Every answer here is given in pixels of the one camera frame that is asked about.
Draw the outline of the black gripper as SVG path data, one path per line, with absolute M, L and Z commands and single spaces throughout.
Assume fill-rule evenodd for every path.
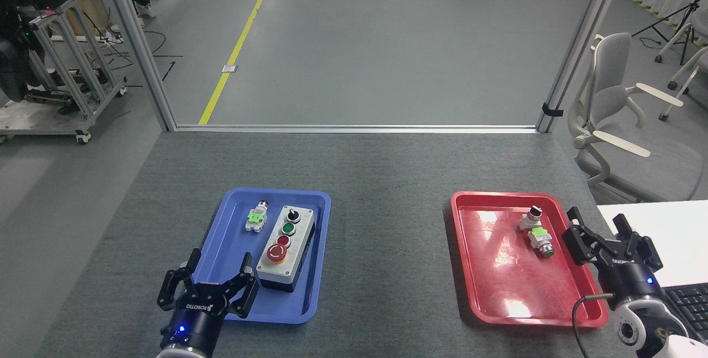
M 630 300 L 662 299 L 662 288 L 653 273 L 663 269 L 663 262 L 652 238 L 640 235 L 630 227 L 624 214 L 618 214 L 612 221 L 620 242 L 600 243 L 603 238 L 584 224 L 578 207 L 571 207 L 566 214 L 569 219 L 568 229 L 563 232 L 566 249 L 577 266 L 595 263 L 600 287 L 613 295 L 608 301 L 610 308 L 619 308 Z
M 157 305 L 163 311 L 175 308 L 169 324 L 161 329 L 161 357 L 211 357 L 227 313 L 245 319 L 249 316 L 259 292 L 260 283 L 251 267 L 253 257 L 245 253 L 238 274 L 223 285 L 223 297 L 199 294 L 192 274 L 201 257 L 194 248 L 186 264 L 166 272 Z M 186 293 L 175 304 L 175 291 L 180 282 Z

